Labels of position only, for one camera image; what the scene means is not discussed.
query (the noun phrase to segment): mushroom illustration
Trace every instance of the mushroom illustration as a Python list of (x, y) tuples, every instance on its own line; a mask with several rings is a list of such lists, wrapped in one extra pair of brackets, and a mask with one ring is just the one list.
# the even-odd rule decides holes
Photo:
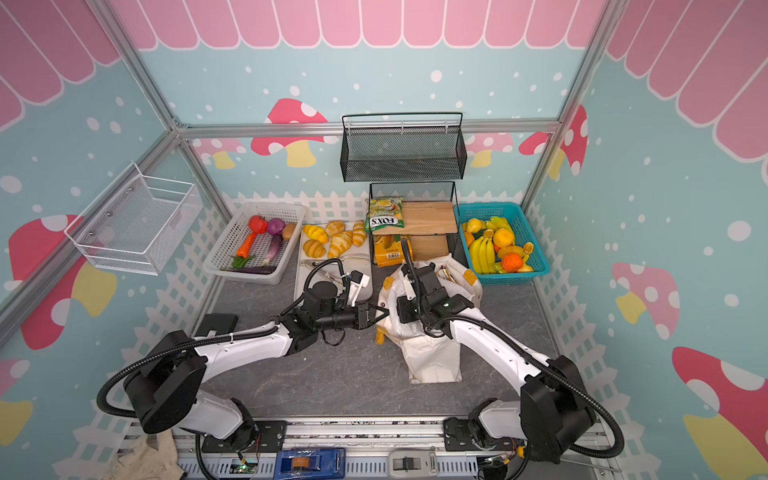
[[(554, 155), (552, 165), (549, 167), (549, 177), (552, 180), (560, 180), (560, 168), (566, 158), (574, 176), (581, 171), (584, 156), (587, 153), (587, 133), (587, 111), (582, 105), (579, 105), (576, 116), (571, 122), (571, 127), (565, 132), (565, 139), (560, 144), (560, 148)], [(546, 140), (547, 134), (537, 132), (520, 144), (520, 153), (523, 155), (537, 154), (544, 150)]]
[(475, 155), (470, 167), (483, 168), (491, 164), (491, 152), (503, 151), (509, 153), (515, 149), (512, 136), (500, 134), (476, 134), (467, 139), (467, 155)]
[(235, 163), (227, 152), (237, 152), (244, 154), (246, 152), (243, 144), (236, 138), (196, 138), (192, 146), (203, 163), (210, 165), (210, 158), (214, 158), (214, 166), (219, 170), (229, 170), (235, 168)]
[(613, 275), (629, 293), (616, 299), (621, 314), (633, 325), (645, 310), (662, 340), (672, 336), (680, 318), (680, 295), (672, 274), (661, 268), (632, 263), (614, 263)]
[(768, 382), (706, 353), (672, 351), (672, 365), (686, 386), (704, 401), (710, 418), (683, 417), (701, 456), (723, 480), (744, 480), (768, 472)]
[[(29, 360), (0, 360), (0, 397), (29, 370)], [(32, 416), (32, 402), (0, 400), (0, 445), (11, 445)]]
[[(13, 287), (25, 280), (63, 241), (64, 228), (75, 218), (75, 215), (54, 215), (33, 220), (11, 235), (8, 254)], [(50, 346), (64, 331), (72, 299), (82, 303), (91, 316), (98, 316), (117, 288), (118, 278), (113, 273), (94, 268), (84, 257), (79, 259), (22, 324), (25, 343), (33, 350)]]
[[(294, 98), (281, 98), (277, 101), (264, 123), (268, 124), (325, 124), (326, 118), (308, 104)], [(310, 151), (309, 141), (335, 144), (338, 137), (266, 137), (254, 138), (250, 149), (259, 155), (267, 156), (281, 151), (288, 152), (289, 167), (312, 167), (317, 159)]]

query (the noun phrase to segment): gray table surface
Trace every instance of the gray table surface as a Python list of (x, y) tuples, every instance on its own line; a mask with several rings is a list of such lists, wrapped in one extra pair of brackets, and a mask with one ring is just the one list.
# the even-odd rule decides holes
[[(293, 301), (298, 253), (275, 286), (226, 280), (214, 312), (236, 313), (236, 330), (268, 322)], [(373, 297), (396, 267), (373, 267)], [(550, 333), (530, 283), (483, 287), (482, 312), (525, 345), (555, 356)], [(335, 342), (338, 333), (331, 332)], [(322, 341), (296, 355), (230, 370), (203, 385), (223, 398), (235, 397), (254, 416), (293, 415), (466, 415), (483, 399), (518, 399), (512, 387), (476, 353), (462, 346), (461, 382), (414, 385), (400, 348), (376, 345), (376, 329), (348, 329), (337, 347)]]

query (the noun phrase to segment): white wire basket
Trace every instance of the white wire basket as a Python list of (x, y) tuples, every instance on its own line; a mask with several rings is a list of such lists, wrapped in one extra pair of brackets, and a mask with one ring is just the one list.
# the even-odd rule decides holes
[[(208, 257), (205, 259), (203, 270), (233, 280), (277, 285), (280, 283), (280, 278), (283, 277), (283, 272), (285, 272), (286, 267), (288, 266), (293, 248), (296, 246), (296, 243), (298, 243), (299, 238), (301, 238), (301, 228), (304, 222), (305, 212), (306, 209), (304, 206), (294, 204), (246, 202), (240, 205), (232, 215), (232, 220), (230, 220), (227, 227), (224, 228), (224, 232), (219, 236), (214, 248), (211, 249)], [(275, 271), (268, 275), (222, 271), (221, 268), (232, 266), (232, 256), (237, 252), (237, 249), (240, 248), (240, 245), (243, 244), (246, 237), (251, 234), (251, 229), (248, 227), (248, 220), (250, 220), (253, 215), (261, 215), (266, 221), (270, 221), (273, 218), (280, 218), (284, 220), (285, 223), (296, 224), (296, 229), (293, 231), (290, 240), (283, 242), (280, 251), (270, 262), (270, 265), (276, 267)], [(271, 242), (272, 236), (267, 233), (256, 235), (256, 239), (250, 248), (250, 255), (253, 255), (253, 259), (248, 262), (247, 266), (261, 265), (264, 256), (266, 256), (266, 251), (270, 248)]]
[[(133, 168), (137, 173), (126, 177)], [(136, 164), (128, 169), (118, 176), (127, 178), (123, 186), (84, 220), (107, 187), (65, 233), (97, 268), (160, 275), (203, 202), (195, 184), (143, 175)]]

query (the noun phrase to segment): snack bag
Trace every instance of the snack bag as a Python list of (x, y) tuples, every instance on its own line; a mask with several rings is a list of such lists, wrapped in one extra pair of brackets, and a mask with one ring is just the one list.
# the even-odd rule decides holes
[(388, 266), (404, 263), (406, 257), (402, 254), (402, 245), (400, 244), (400, 240), (403, 238), (408, 239), (408, 248), (411, 249), (411, 240), (407, 235), (376, 235), (373, 239), (373, 256), (376, 258), (376, 265)]
[(384, 227), (403, 228), (402, 198), (384, 197), (371, 200), (366, 230), (376, 232)]

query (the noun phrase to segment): teal plastic basket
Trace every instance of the teal plastic basket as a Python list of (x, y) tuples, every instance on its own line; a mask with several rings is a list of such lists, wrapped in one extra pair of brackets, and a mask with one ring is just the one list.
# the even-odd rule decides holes
[[(459, 207), (456, 207), (454, 211), (458, 221), (459, 232), (462, 231), (462, 223), (470, 221), (473, 218), (489, 220), (491, 217), (504, 217), (515, 231), (515, 245), (522, 247), (527, 242), (533, 243), (534, 250), (528, 258), (528, 265), (534, 270), (533, 272), (503, 273), (495, 275), (480, 275), (475, 272), (480, 283), (484, 285), (517, 285), (530, 282), (531, 279), (536, 276), (549, 273), (549, 262), (547, 261), (547, 257), (544, 255), (544, 252), (541, 251), (541, 247), (538, 244), (538, 240), (536, 240), (536, 236), (533, 234), (531, 225), (528, 224), (528, 220), (525, 218), (523, 210), (517, 204), (506, 202), (461, 204)], [(464, 254), (467, 256), (469, 268), (474, 271), (475, 269), (472, 266), (472, 259), (469, 257), (467, 240), (464, 238), (464, 235), (459, 236), (462, 238)]]

